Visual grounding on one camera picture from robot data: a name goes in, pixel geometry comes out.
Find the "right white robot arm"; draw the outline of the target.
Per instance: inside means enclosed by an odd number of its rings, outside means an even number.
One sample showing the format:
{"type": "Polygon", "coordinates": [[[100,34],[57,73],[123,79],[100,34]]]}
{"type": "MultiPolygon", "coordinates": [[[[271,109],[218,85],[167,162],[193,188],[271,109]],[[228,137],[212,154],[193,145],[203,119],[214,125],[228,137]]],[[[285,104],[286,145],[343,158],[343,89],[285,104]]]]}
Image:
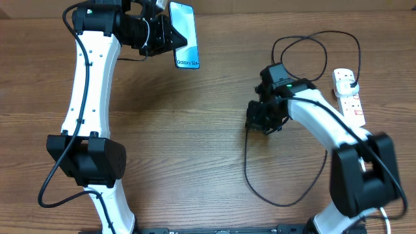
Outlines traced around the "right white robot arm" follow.
{"type": "Polygon", "coordinates": [[[255,88],[259,100],[248,104],[246,129],[269,135],[292,119],[332,157],[331,203],[305,224],[278,225],[277,233],[366,233],[360,222],[374,219],[381,207],[401,199],[408,208],[395,147],[387,134],[372,135],[348,123],[311,81],[291,79],[282,63],[264,68],[260,78],[255,88]]]}

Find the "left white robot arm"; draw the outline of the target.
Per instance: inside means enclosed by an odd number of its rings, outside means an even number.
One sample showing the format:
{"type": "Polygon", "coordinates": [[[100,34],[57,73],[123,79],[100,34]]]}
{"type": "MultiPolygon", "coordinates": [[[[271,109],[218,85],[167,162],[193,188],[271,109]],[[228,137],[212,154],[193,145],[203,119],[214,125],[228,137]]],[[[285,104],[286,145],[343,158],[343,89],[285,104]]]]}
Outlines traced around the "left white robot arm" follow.
{"type": "Polygon", "coordinates": [[[62,15],[76,41],[77,61],[71,101],[59,135],[46,148],[54,169],[91,197],[102,233],[138,233],[122,185],[125,147],[111,139],[109,103],[112,78],[123,46],[138,50],[140,61],[172,51],[177,68],[200,66],[194,9],[174,1],[142,1],[130,14],[130,1],[83,1],[62,15]]]}

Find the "Galaxy S24 smartphone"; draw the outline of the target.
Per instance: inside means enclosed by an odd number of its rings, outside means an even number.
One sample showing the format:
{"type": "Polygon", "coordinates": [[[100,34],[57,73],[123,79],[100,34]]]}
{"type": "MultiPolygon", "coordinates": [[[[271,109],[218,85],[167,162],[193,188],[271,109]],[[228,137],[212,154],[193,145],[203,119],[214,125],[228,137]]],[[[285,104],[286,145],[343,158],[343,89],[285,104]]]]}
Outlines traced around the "Galaxy S24 smartphone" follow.
{"type": "Polygon", "coordinates": [[[171,26],[185,39],[185,45],[174,49],[175,66],[183,69],[199,69],[198,39],[196,34],[194,9],[190,5],[173,2],[169,3],[171,26]]]}

